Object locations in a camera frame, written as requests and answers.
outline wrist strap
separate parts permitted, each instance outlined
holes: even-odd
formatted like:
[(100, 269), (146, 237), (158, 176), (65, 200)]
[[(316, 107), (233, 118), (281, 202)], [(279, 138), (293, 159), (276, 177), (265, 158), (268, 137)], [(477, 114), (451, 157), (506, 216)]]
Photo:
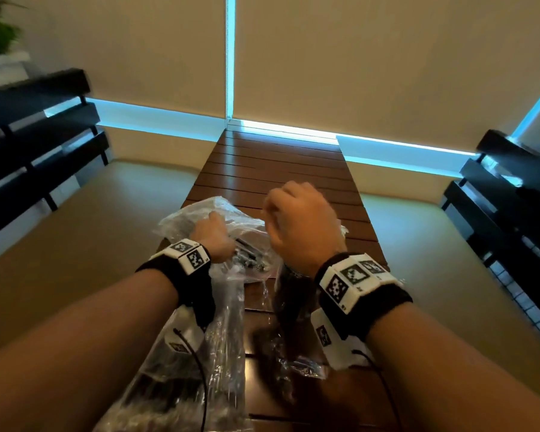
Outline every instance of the wrist strap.
[(364, 341), (378, 319), (412, 302), (402, 283), (365, 253), (333, 256), (315, 282), (322, 288), (320, 306), (342, 340), (355, 335)]
[(208, 250), (198, 242), (183, 239), (153, 255), (137, 270), (157, 269), (178, 291), (178, 304), (194, 309), (196, 323), (202, 329), (214, 319), (216, 305)]

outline person's right arm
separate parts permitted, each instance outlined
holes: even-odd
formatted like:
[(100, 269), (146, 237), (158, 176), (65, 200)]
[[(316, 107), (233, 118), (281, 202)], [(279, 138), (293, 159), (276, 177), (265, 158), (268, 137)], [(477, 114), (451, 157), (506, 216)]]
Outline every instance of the person's right arm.
[[(336, 213), (308, 183), (273, 189), (262, 214), (275, 251), (312, 278), (346, 251)], [(383, 316), (366, 341), (426, 429), (540, 432), (540, 396), (415, 305)]]

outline black cable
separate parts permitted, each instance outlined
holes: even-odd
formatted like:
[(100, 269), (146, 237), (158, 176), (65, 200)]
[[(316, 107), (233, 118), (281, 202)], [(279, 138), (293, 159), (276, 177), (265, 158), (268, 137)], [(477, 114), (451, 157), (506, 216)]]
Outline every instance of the black cable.
[(204, 415), (202, 416), (202, 427), (200, 428), (200, 432), (204, 432), (204, 426), (206, 425), (206, 412), (208, 409), (208, 385), (206, 384), (206, 375), (204, 374), (204, 369), (202, 368), (202, 364), (198, 359), (198, 355), (190, 346), (190, 343), (186, 341), (186, 338), (180, 333), (178, 329), (173, 329), (173, 333), (178, 335), (178, 337), (184, 342), (184, 344), (186, 344), (186, 347), (188, 348), (188, 350), (190, 350), (192, 356), (194, 356), (194, 360), (198, 364), (198, 370), (200, 370), (200, 374), (202, 375), (202, 385), (204, 385)]
[(400, 414), (398, 413), (398, 407), (396, 406), (396, 403), (394, 402), (394, 398), (392, 397), (392, 392), (390, 392), (390, 387), (388, 386), (388, 383), (386, 382), (386, 379), (384, 379), (384, 376), (382, 375), (382, 370), (363, 351), (361, 351), (361, 350), (352, 350), (352, 353), (354, 355), (364, 356), (366, 358), (366, 360), (368, 361), (368, 363), (370, 364), (370, 366), (374, 369), (374, 371), (376, 371), (376, 373), (378, 373), (378, 377), (382, 381), (382, 385), (384, 386), (384, 389), (386, 390), (386, 395), (388, 396), (390, 406), (392, 406), (392, 411), (394, 411), (394, 416), (396, 417), (396, 423), (398, 423), (398, 430), (400, 430), (400, 432), (403, 432), (404, 429), (402, 427), (402, 421), (400, 421)]

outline person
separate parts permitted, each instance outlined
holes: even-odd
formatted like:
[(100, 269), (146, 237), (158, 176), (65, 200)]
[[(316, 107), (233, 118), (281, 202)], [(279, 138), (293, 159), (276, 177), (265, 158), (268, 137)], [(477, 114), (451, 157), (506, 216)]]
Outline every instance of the person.
[[(346, 251), (336, 213), (310, 184), (288, 182), (264, 201), (274, 250), (314, 277)], [(212, 262), (234, 241), (216, 213), (190, 237)], [(144, 269), (72, 304), (0, 350), (0, 432), (90, 430), (119, 397), (179, 301), (176, 285)], [(403, 303), (365, 340), (427, 430), (540, 432), (540, 397), (426, 315)]]

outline brown wooden table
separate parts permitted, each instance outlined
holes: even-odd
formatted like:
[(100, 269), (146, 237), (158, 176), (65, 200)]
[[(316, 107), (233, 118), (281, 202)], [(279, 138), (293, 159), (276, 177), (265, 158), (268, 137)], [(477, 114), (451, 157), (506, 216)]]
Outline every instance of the brown wooden table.
[[(272, 188), (289, 180), (309, 181), (332, 204), (349, 233), (348, 249), (366, 252), (388, 268), (360, 194), (336, 145), (225, 131), (198, 175), (183, 206), (223, 196), (252, 217), (260, 217)], [(274, 279), (266, 286), (272, 294)], [(293, 376), (295, 402), (287, 403), (268, 384), (266, 363), (256, 353), (252, 334), (276, 324), (263, 303), (263, 285), (245, 287), (246, 408), (256, 431), (396, 430), (397, 425), (379, 377), (370, 367), (330, 370), (326, 380)], [(301, 325), (298, 354), (325, 363), (310, 324)]]

